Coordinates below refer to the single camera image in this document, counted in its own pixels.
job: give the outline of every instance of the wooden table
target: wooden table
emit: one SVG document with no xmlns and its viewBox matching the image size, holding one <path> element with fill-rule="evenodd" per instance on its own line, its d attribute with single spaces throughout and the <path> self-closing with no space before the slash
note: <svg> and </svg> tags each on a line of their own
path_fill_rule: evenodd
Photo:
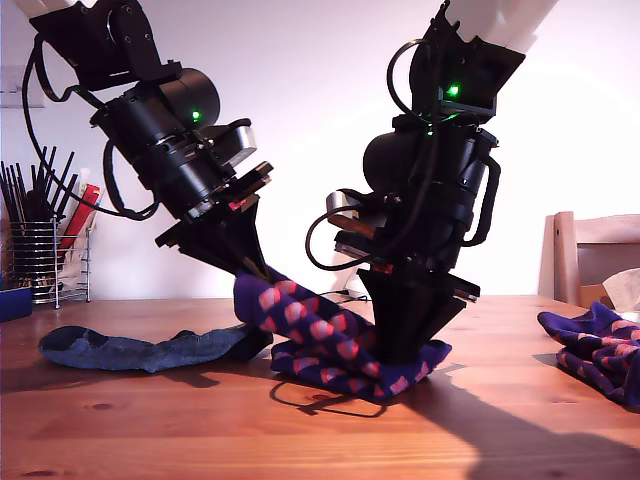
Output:
<svg viewBox="0 0 640 480">
<path fill-rule="evenodd" d="M 370 315 L 369 306 L 356 310 Z M 540 297 L 487 297 L 438 338 L 447 360 L 385 405 L 247 364 L 148 375 L 60 367 L 38 339 L 81 324 L 150 341 L 237 323 L 231 301 L 65 305 L 2 325 L 2 478 L 640 478 L 640 416 L 555 367 Z"/>
</svg>

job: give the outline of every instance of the green led light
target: green led light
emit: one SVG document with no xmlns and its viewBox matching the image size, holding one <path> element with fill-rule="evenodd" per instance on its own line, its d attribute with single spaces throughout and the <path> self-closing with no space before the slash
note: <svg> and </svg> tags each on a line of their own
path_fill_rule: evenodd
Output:
<svg viewBox="0 0 640 480">
<path fill-rule="evenodd" d="M 447 90 L 447 95 L 449 95 L 450 97 L 457 97 L 459 93 L 460 93 L 459 85 L 451 85 L 451 87 L 449 87 L 449 90 Z"/>
</svg>

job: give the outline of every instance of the cylindrical motor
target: cylindrical motor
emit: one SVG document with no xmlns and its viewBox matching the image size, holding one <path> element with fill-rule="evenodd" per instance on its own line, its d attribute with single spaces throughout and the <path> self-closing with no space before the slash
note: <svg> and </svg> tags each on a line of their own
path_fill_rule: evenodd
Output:
<svg viewBox="0 0 640 480">
<path fill-rule="evenodd" d="M 215 123 L 220 100 L 201 72 L 184 69 L 176 80 L 158 86 L 138 83 L 106 104 L 91 119 L 114 142 L 175 218 L 205 200 L 231 178 L 197 129 Z"/>
</svg>

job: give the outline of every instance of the black cable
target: black cable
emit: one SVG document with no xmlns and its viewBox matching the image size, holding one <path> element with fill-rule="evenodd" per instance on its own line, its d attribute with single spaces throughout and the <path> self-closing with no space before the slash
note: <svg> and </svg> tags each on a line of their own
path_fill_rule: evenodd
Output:
<svg viewBox="0 0 640 480">
<path fill-rule="evenodd" d="M 107 187 L 107 194 L 109 195 L 109 199 L 111 200 L 114 208 L 123 217 L 127 217 L 137 222 L 147 220 L 156 213 L 158 207 L 160 206 L 158 196 L 154 192 L 153 203 L 140 212 L 136 212 L 135 210 L 131 210 L 125 207 L 124 201 L 120 196 L 120 190 L 118 190 L 118 184 L 116 183 L 115 175 L 113 174 L 113 147 L 113 142 L 109 140 L 105 145 L 104 153 L 102 154 L 102 174 L 104 176 L 104 183 Z"/>
<path fill-rule="evenodd" d="M 410 42 L 407 42 L 402 47 L 400 47 L 400 49 L 391 58 L 391 61 L 389 62 L 389 66 L 387 67 L 387 88 L 389 90 L 389 95 L 391 95 L 391 98 L 392 98 L 393 102 L 398 106 L 398 108 L 400 110 L 402 110 L 407 115 L 411 115 L 411 116 L 417 118 L 418 120 L 420 120 L 421 122 L 425 122 L 426 124 L 430 125 L 431 122 L 425 120 L 424 118 L 422 118 L 420 115 L 418 115 L 416 112 L 414 112 L 413 110 L 411 110 L 409 107 L 407 107 L 404 104 L 404 102 L 398 96 L 398 92 L 396 92 L 396 87 L 393 84 L 393 71 L 396 68 L 396 63 L 398 62 L 398 59 L 407 50 L 409 50 L 412 47 L 415 47 L 416 45 L 422 44 L 422 43 L 428 43 L 428 41 L 425 40 L 424 38 L 417 39 L 417 40 L 411 40 Z M 429 58 L 431 58 L 431 48 L 428 45 L 427 45 L 427 49 L 429 50 Z"/>
<path fill-rule="evenodd" d="M 88 104 L 96 109 L 101 109 L 104 107 L 104 103 L 102 103 L 95 95 L 93 95 L 89 90 L 80 86 L 73 85 L 65 89 L 62 93 L 62 97 L 58 97 L 53 91 L 53 87 L 51 86 L 51 82 L 49 82 L 49 77 L 47 76 L 47 69 L 44 66 L 44 54 L 43 54 L 43 44 L 44 40 L 40 36 L 40 34 L 36 35 L 33 49 L 36 51 L 35 56 L 35 67 L 36 67 L 36 75 L 38 76 L 38 82 L 44 91 L 44 94 L 47 96 L 49 100 L 56 103 L 63 103 L 69 100 L 69 97 L 72 93 L 77 94 L 83 100 L 85 100 Z"/>
<path fill-rule="evenodd" d="M 51 176 L 53 181 L 62 189 L 63 192 L 68 193 L 71 198 L 76 200 L 78 203 L 85 205 L 93 210 L 96 210 L 100 213 L 105 213 L 107 215 L 113 215 L 114 217 L 122 217 L 123 215 L 119 212 L 108 210 L 106 208 L 102 208 L 94 203 L 87 202 L 82 197 L 76 195 L 72 191 L 70 191 L 65 185 L 60 182 L 60 179 L 52 174 L 51 169 L 49 169 L 49 165 L 47 164 L 44 155 L 42 154 L 42 150 L 40 149 L 40 145 L 38 144 L 38 139 L 36 138 L 35 131 L 33 129 L 33 122 L 31 121 L 31 112 L 29 112 L 29 79 L 31 78 L 31 73 L 33 72 L 33 66 L 36 61 L 36 57 L 38 56 L 37 45 L 41 42 L 42 39 L 40 34 L 36 35 L 35 45 L 33 50 L 31 50 L 31 55 L 29 56 L 29 60 L 27 61 L 27 67 L 24 72 L 24 77 L 22 78 L 22 112 L 24 113 L 24 121 L 27 125 L 27 133 L 29 134 L 29 139 L 33 144 L 33 147 L 36 150 L 36 154 L 38 155 L 38 159 L 40 163 L 43 165 L 44 169 Z"/>
<path fill-rule="evenodd" d="M 433 100 L 433 102 L 431 104 L 431 117 L 432 118 L 436 117 L 437 110 L 438 110 L 438 88 L 439 88 L 438 79 L 440 77 L 440 70 L 441 70 L 441 67 L 442 67 L 442 58 L 444 56 L 444 50 L 445 50 L 445 46 L 446 46 L 447 40 L 445 40 L 443 42 L 443 44 L 440 46 L 440 48 L 439 48 L 438 60 L 436 61 L 435 69 L 433 71 L 433 80 L 434 80 L 433 84 L 435 85 L 435 87 L 434 87 L 434 93 L 433 93 L 434 94 L 434 100 Z M 403 47 L 404 50 L 403 50 L 403 48 L 398 50 L 399 54 L 396 53 L 394 58 L 396 56 L 399 57 L 399 55 L 402 55 L 402 53 L 404 53 L 406 50 L 411 48 L 413 45 L 417 45 L 418 43 L 424 43 L 421 40 L 413 40 L 412 42 L 406 43 L 404 45 L 404 47 Z M 426 122 L 426 120 L 424 120 L 422 117 L 418 116 L 418 118 L 420 118 L 420 120 Z M 439 135 L 439 130 L 440 129 L 437 128 L 437 126 L 438 126 L 438 122 L 433 123 L 433 125 L 432 125 L 432 136 L 430 137 L 431 141 L 430 142 L 426 142 L 426 141 L 423 140 L 423 150 L 421 150 L 419 155 L 418 155 L 418 162 L 420 161 L 420 158 L 423 155 L 428 155 L 428 158 L 426 160 L 424 178 L 422 179 L 422 184 L 420 186 L 420 190 L 418 191 L 418 195 L 416 196 L 416 201 L 414 203 L 413 210 L 411 211 L 411 215 L 409 216 L 409 219 L 405 223 L 405 225 L 404 225 L 403 229 L 400 231 L 400 233 L 398 233 L 398 235 L 396 235 L 380 252 L 376 252 L 375 254 L 365 255 L 364 257 L 360 258 L 359 260 L 353 260 L 351 262 L 343 263 L 341 265 L 324 265 L 324 264 L 320 263 L 313 256 L 313 253 L 311 253 L 311 236 L 313 235 L 313 231 L 316 229 L 316 227 L 323 220 L 329 218 L 332 215 L 335 215 L 336 213 L 346 212 L 346 211 L 357 211 L 358 210 L 357 207 L 339 207 L 339 208 L 335 208 L 335 209 L 325 213 L 324 215 L 322 215 L 318 219 L 316 219 L 316 221 L 311 224 L 311 227 L 309 227 L 309 230 L 307 231 L 307 237 L 305 239 L 305 251 L 307 253 L 307 257 L 309 258 L 309 260 L 311 261 L 311 263 L 313 265 L 315 265 L 317 268 L 319 268 L 321 270 L 325 270 L 327 272 L 338 272 L 340 270 L 346 270 L 347 268 L 356 267 L 358 265 L 362 265 L 365 262 L 369 262 L 369 261 L 373 260 L 375 257 L 380 257 L 381 258 L 381 257 L 385 256 L 387 253 L 389 253 L 394 248 L 396 248 L 407 237 L 407 235 L 409 233 L 411 233 L 411 230 L 413 229 L 413 226 L 415 225 L 416 221 L 418 220 L 418 217 L 420 215 L 420 211 L 422 210 L 422 204 L 424 203 L 424 201 L 425 201 L 425 199 L 427 197 L 427 193 L 429 191 L 429 187 L 431 186 L 431 180 L 433 178 L 433 173 L 435 171 L 435 166 L 436 166 L 436 158 L 435 157 L 436 157 L 436 153 L 438 151 L 438 141 L 439 141 L 439 137 L 440 137 L 440 135 Z M 424 152 L 425 148 L 429 149 L 428 154 Z"/>
<path fill-rule="evenodd" d="M 320 297 L 324 297 L 325 295 L 332 295 L 332 294 L 336 294 L 336 295 L 349 295 L 349 290 L 343 289 L 343 290 L 332 290 L 330 292 L 324 292 L 324 293 L 320 293 L 318 294 L 318 296 Z"/>
<path fill-rule="evenodd" d="M 38 144 L 38 139 L 36 138 L 35 130 L 33 128 L 33 122 L 31 120 L 31 112 L 29 111 L 29 105 L 28 105 L 29 79 L 31 78 L 31 74 L 33 73 L 34 66 L 36 67 L 36 74 L 38 75 L 38 81 L 40 82 L 40 85 L 42 86 L 42 89 L 44 90 L 47 98 L 49 98 L 51 101 L 56 103 L 66 102 L 72 93 L 76 93 L 83 100 L 85 100 L 87 103 L 89 103 L 90 105 L 92 105 L 97 109 L 104 108 L 104 104 L 98 98 L 96 98 L 91 92 L 89 92 L 87 89 L 85 89 L 80 85 L 74 85 L 66 88 L 64 93 L 62 94 L 62 97 L 58 97 L 53 91 L 53 88 L 51 87 L 51 83 L 49 82 L 49 78 L 46 74 L 46 69 L 44 67 L 44 59 L 43 59 L 43 52 L 42 52 L 43 43 L 44 41 L 42 36 L 40 34 L 37 34 L 34 40 L 33 49 L 31 50 L 31 55 L 29 56 L 29 60 L 27 61 L 24 77 L 22 79 L 22 111 L 24 113 L 24 120 L 27 126 L 27 132 L 29 134 L 29 138 L 31 140 L 31 143 L 33 144 L 34 149 L 36 150 L 36 154 L 38 155 L 38 159 L 40 161 L 41 166 L 44 167 L 44 169 L 47 171 L 51 179 L 56 183 L 56 185 L 58 185 L 58 188 L 60 188 L 63 192 L 65 192 L 65 194 L 68 194 L 70 198 L 73 198 L 74 200 L 76 200 L 78 203 L 82 205 L 85 205 L 93 210 L 96 210 L 97 212 L 104 213 L 106 215 L 112 215 L 114 217 L 129 218 L 131 220 L 136 220 L 136 221 L 146 220 L 147 218 L 150 218 L 157 211 L 159 206 L 159 203 L 156 201 L 155 194 L 154 194 L 154 203 L 149 207 L 147 207 L 146 209 L 142 210 L 141 212 L 134 212 L 133 210 L 127 209 L 124 207 L 124 204 L 122 204 L 123 208 L 121 209 L 121 211 L 119 211 L 115 205 L 114 205 L 114 207 L 116 207 L 115 211 L 109 210 L 107 208 L 100 207 L 99 205 L 96 205 L 94 203 L 88 202 L 84 200 L 82 197 L 73 193 L 70 188 L 66 187 L 64 183 L 54 175 L 52 168 L 49 167 L 49 165 L 47 164 L 46 159 L 44 158 L 44 154 L 40 149 L 40 145 Z M 112 192 L 114 190 L 115 192 L 118 191 L 117 186 L 115 187 L 115 189 L 112 188 Z M 120 196 L 118 193 L 117 196 L 112 197 L 111 195 L 112 192 L 108 192 L 108 193 L 109 193 L 109 197 L 112 199 L 112 202 L 113 202 L 113 198 L 117 199 Z"/>
</svg>

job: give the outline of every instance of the blue denim sock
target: blue denim sock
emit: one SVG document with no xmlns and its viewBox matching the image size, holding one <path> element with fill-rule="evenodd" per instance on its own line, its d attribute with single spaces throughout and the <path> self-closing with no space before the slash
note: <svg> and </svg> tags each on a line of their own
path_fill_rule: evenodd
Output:
<svg viewBox="0 0 640 480">
<path fill-rule="evenodd" d="M 271 333 L 251 325 L 212 330 L 204 335 L 183 330 L 157 344 L 66 326 L 43 337 L 38 349 L 52 362 L 68 367 L 154 373 L 223 358 L 248 361 L 272 342 Z"/>
</svg>

